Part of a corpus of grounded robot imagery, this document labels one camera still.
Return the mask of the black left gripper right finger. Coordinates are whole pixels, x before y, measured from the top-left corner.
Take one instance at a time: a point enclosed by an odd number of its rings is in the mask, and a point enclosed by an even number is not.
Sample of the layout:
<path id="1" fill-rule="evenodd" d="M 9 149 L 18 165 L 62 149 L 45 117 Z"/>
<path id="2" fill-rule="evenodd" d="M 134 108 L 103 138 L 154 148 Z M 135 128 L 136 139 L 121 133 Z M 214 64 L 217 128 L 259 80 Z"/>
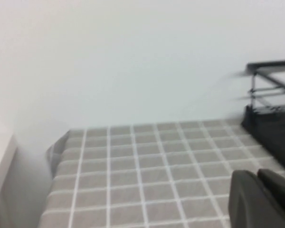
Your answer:
<path id="1" fill-rule="evenodd" d="M 275 200 L 285 208 L 285 178 L 269 169 L 259 169 L 257 176 Z"/>

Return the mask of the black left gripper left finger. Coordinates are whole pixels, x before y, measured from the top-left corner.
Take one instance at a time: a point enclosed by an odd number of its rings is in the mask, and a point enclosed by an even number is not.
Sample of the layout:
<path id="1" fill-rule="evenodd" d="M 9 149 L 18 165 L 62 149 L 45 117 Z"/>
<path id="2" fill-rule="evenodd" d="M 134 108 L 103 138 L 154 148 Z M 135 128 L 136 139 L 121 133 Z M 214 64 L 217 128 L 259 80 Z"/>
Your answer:
<path id="1" fill-rule="evenodd" d="M 232 228 L 285 228 L 285 208 L 250 171 L 232 173 L 228 213 Z"/>

